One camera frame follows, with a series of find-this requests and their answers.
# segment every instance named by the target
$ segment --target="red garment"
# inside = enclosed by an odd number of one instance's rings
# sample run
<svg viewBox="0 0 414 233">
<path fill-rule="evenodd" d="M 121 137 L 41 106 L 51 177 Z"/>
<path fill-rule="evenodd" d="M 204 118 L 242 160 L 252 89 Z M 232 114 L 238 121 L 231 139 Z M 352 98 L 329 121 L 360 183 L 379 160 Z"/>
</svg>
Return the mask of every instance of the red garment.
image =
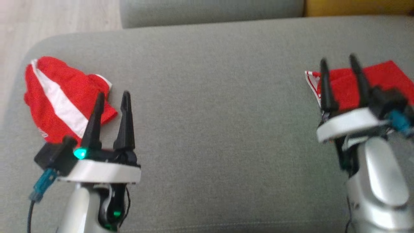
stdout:
<svg viewBox="0 0 414 233">
<path fill-rule="evenodd" d="M 80 143 L 98 93 L 103 92 L 107 99 L 111 86 L 100 75 L 85 75 L 61 60 L 42 57 L 26 68 L 24 101 L 47 142 L 61 143 L 65 135 L 70 135 Z M 101 124 L 116 115 L 105 101 Z"/>
<path fill-rule="evenodd" d="M 371 87 L 378 85 L 382 90 L 397 88 L 408 99 L 409 105 L 414 105 L 414 84 L 393 61 L 366 67 L 363 71 Z M 306 71 L 306 75 L 308 84 L 320 99 L 320 73 Z M 358 83 L 350 68 L 331 70 L 330 81 L 340 110 L 358 107 Z"/>
</svg>

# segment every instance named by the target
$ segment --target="gray sofa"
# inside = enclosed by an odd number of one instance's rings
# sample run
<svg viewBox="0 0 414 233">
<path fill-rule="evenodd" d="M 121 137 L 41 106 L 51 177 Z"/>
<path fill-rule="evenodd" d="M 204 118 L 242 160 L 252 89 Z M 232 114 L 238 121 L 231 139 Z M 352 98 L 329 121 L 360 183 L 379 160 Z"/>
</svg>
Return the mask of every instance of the gray sofa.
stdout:
<svg viewBox="0 0 414 233">
<path fill-rule="evenodd" d="M 131 92 L 142 178 L 130 185 L 132 206 L 121 232 L 343 232 L 347 177 L 334 146 L 316 140 L 320 113 L 303 73 L 317 70 L 322 57 L 332 69 L 348 67 L 356 52 L 364 66 L 391 59 L 413 79 L 413 38 L 414 18 L 403 16 L 48 38 L 22 61 L 2 125 L 0 231 L 25 231 L 27 197 L 41 174 L 33 157 L 44 141 L 23 101 L 23 77 L 31 59 L 48 55 L 109 79 L 117 108 L 123 90 Z M 103 145 L 111 147 L 119 120 L 102 128 Z M 413 197 L 414 145 L 391 139 Z M 48 190 L 35 206 L 32 232 L 56 230 L 72 190 L 60 182 Z"/>
</svg>

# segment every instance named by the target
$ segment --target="sofa backrest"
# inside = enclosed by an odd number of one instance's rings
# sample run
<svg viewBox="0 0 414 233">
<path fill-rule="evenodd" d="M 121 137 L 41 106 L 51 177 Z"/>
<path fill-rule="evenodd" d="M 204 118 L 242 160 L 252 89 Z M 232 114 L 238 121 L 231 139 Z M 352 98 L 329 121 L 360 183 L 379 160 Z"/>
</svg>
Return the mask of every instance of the sofa backrest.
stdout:
<svg viewBox="0 0 414 233">
<path fill-rule="evenodd" d="M 123 28 L 301 17 L 304 0 L 120 0 Z"/>
</svg>

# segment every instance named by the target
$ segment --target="red fabric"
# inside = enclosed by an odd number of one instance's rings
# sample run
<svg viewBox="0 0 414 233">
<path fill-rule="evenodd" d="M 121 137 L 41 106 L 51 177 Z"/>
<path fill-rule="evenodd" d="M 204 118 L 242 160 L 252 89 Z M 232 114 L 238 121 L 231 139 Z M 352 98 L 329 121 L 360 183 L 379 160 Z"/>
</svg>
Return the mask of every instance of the red fabric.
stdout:
<svg viewBox="0 0 414 233">
<path fill-rule="evenodd" d="M 387 61 L 363 69 L 371 85 L 380 86 L 383 90 L 397 88 L 414 105 L 414 84 L 398 68 L 393 61 Z M 319 72 L 313 72 L 314 76 L 320 76 Z M 339 102 L 339 109 L 357 108 L 359 104 L 358 83 L 350 68 L 330 71 L 332 90 L 336 101 Z M 318 83 L 317 94 L 320 95 L 320 82 Z"/>
<path fill-rule="evenodd" d="M 48 79 L 60 86 L 70 102 L 86 119 L 89 119 L 92 113 L 99 92 L 105 93 L 105 98 L 108 98 L 110 86 L 97 75 L 85 75 L 53 57 L 40 58 L 37 61 L 37 68 Z M 44 88 L 47 87 L 41 86 L 31 64 L 26 68 L 25 78 L 27 92 L 24 95 L 24 100 L 29 105 L 33 121 L 42 131 L 45 140 L 51 143 L 61 143 L 65 135 L 70 135 L 80 143 L 81 138 L 55 114 L 55 110 L 44 92 Z M 101 124 L 108 123 L 116 115 L 116 110 L 105 101 Z"/>
</svg>

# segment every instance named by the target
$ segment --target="wooden floor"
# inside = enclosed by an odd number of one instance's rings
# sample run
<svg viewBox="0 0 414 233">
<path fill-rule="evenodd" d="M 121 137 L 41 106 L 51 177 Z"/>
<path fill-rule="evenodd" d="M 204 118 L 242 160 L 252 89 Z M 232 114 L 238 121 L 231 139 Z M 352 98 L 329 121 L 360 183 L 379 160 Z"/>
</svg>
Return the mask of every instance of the wooden floor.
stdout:
<svg viewBox="0 0 414 233">
<path fill-rule="evenodd" d="M 37 42 L 54 35 L 121 29 L 118 0 L 0 0 L 0 125 L 17 68 Z"/>
</svg>

